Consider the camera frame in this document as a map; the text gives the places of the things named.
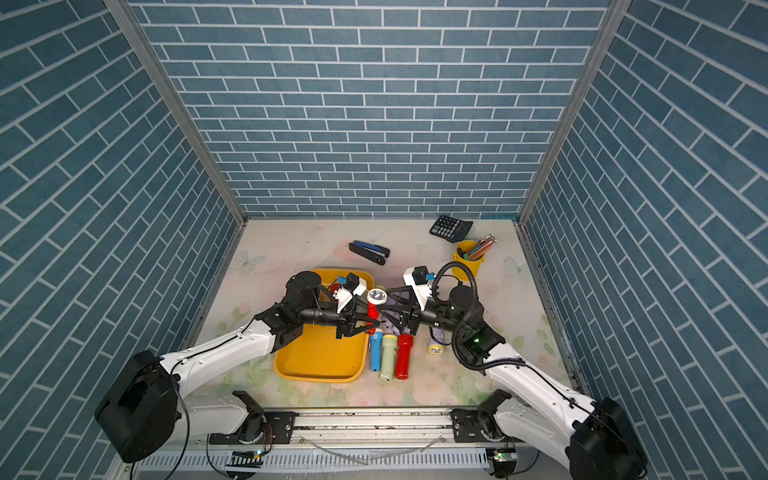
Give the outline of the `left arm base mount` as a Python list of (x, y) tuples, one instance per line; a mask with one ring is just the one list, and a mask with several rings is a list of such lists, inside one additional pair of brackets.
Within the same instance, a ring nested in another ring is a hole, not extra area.
[(246, 417), (238, 428), (229, 434), (212, 433), (213, 445), (256, 445), (272, 447), (290, 443), (298, 414), (293, 411), (267, 411), (248, 392), (235, 390), (238, 406), (246, 410)]

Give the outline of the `red flashlight white logo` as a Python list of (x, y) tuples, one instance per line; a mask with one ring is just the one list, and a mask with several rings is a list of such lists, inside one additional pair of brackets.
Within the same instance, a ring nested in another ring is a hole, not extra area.
[(366, 331), (368, 335), (373, 335), (376, 329), (381, 324), (382, 314), (380, 307), (386, 303), (388, 299), (387, 292), (381, 288), (371, 288), (367, 292), (367, 317), (370, 320), (370, 328)]

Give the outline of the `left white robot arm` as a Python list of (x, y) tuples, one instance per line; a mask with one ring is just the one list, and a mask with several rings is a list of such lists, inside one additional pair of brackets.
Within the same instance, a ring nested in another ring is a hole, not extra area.
[(370, 320), (357, 308), (365, 303), (367, 289), (367, 282), (354, 273), (330, 291), (318, 273), (299, 272), (287, 281), (282, 300), (242, 327), (185, 350), (134, 354), (96, 407), (95, 420), (129, 464), (168, 442), (179, 419), (186, 423), (186, 436), (195, 435), (185, 402), (189, 394), (240, 364), (284, 348), (307, 324), (332, 326), (339, 338), (363, 333)]

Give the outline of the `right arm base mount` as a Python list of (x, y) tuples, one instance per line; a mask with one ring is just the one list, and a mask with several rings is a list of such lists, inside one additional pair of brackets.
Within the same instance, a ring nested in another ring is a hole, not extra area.
[(529, 405), (518, 396), (501, 389), (494, 390), (479, 405), (453, 408), (449, 413), (455, 443), (521, 441), (512, 436), (512, 427), (503, 427), (500, 415), (522, 412)]

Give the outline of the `purple flashlight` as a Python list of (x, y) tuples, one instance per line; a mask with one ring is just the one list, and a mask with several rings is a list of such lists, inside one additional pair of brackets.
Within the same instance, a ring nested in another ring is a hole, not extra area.
[(430, 343), (428, 352), (432, 355), (442, 355), (446, 349), (446, 342), (443, 331), (436, 328), (430, 328)]
[(395, 336), (400, 335), (400, 331), (398, 330), (398, 328), (389, 319), (385, 319), (382, 321), (381, 328), (384, 334), (392, 334)]

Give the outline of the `red flashlight plain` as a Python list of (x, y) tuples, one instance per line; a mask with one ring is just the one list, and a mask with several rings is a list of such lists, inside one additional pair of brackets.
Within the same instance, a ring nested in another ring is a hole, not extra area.
[(410, 355), (414, 337), (407, 333), (398, 336), (397, 358), (395, 365), (395, 378), (407, 380), (409, 378)]

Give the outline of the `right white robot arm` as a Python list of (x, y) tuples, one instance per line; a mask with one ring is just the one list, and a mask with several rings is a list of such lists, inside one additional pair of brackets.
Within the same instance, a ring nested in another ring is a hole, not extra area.
[(491, 407), (498, 434), (558, 461), (574, 479), (641, 479), (648, 458), (626, 412), (596, 401), (525, 360), (484, 320), (475, 288), (459, 285), (436, 301), (428, 285), (373, 289), (368, 298), (396, 327), (436, 326), (451, 334), (459, 363), (488, 376), (502, 393)]

